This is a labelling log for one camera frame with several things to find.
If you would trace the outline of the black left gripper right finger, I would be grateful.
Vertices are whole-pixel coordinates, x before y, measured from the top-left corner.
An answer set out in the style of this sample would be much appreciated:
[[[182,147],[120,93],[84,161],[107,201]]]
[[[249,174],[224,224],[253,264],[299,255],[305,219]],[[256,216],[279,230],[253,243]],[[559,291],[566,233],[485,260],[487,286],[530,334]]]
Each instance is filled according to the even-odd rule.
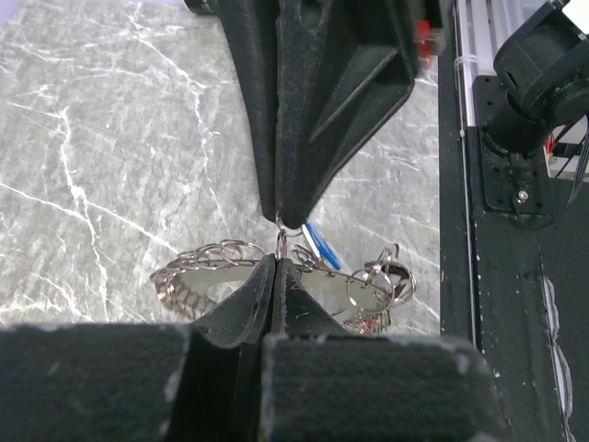
[[[468,341],[294,331],[273,310],[263,441],[507,441],[491,369]]]

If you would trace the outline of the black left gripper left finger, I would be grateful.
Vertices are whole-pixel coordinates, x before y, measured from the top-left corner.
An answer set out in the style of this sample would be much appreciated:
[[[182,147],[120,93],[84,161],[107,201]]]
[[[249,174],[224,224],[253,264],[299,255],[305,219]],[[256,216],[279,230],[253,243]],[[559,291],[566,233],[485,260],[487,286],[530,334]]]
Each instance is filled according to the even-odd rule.
[[[255,441],[276,260],[193,323],[1,330],[5,441]]]

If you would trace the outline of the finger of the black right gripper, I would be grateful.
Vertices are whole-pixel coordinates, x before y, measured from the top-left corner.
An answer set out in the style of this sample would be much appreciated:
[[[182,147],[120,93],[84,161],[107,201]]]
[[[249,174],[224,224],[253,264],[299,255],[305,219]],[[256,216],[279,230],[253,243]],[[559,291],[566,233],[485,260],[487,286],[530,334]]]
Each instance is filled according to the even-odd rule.
[[[282,1],[275,204],[289,228],[405,103],[419,73],[407,1]]]
[[[220,1],[217,9],[248,115],[261,211],[272,222],[276,218],[278,13],[278,3],[270,0]]]

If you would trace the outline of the blue tagged key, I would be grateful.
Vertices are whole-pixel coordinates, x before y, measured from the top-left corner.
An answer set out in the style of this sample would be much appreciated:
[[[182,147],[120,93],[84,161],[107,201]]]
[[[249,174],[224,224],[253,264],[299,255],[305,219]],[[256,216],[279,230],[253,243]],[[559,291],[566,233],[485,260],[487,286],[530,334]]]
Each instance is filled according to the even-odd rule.
[[[317,230],[309,222],[305,222],[302,225],[302,231],[315,256],[326,262],[332,269],[339,271],[341,263],[335,251]]]

